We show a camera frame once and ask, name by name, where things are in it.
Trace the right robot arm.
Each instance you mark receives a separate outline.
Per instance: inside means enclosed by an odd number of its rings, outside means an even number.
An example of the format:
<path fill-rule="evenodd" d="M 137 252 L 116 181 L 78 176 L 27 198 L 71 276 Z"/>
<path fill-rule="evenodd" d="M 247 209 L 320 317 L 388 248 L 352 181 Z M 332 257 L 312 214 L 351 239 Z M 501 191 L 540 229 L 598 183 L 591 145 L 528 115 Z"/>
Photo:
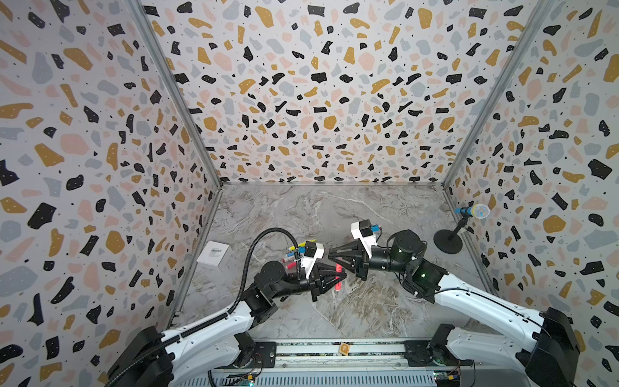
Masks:
<path fill-rule="evenodd" d="M 495 331 L 475 333 L 443 324 L 432 352 L 502 365 L 522 372 L 536 386 L 575 384 L 580 346 L 564 312 L 519 306 L 468 284 L 426 260 L 427 243 L 411 230 L 396 233 L 385 246 L 372 231 L 356 232 L 354 238 L 331 248 L 329 260 L 361 279 L 371 270 L 395 273 L 415 298 L 451 308 Z"/>

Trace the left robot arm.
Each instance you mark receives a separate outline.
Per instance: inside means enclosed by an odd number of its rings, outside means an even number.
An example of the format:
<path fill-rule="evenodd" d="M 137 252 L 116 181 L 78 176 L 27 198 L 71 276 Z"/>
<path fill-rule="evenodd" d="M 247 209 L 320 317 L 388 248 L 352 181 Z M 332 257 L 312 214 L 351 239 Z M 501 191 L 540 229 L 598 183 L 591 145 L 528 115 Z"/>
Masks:
<path fill-rule="evenodd" d="M 309 276 L 287 273 L 277 261 L 265 264 L 236 306 L 192 324 L 158 332 L 147 327 L 127 345 L 109 369 L 109 386 L 176 386 L 214 369 L 247 364 L 256 343 L 249 335 L 277 311 L 276 301 L 309 293 L 316 301 L 346 278 L 317 263 Z"/>

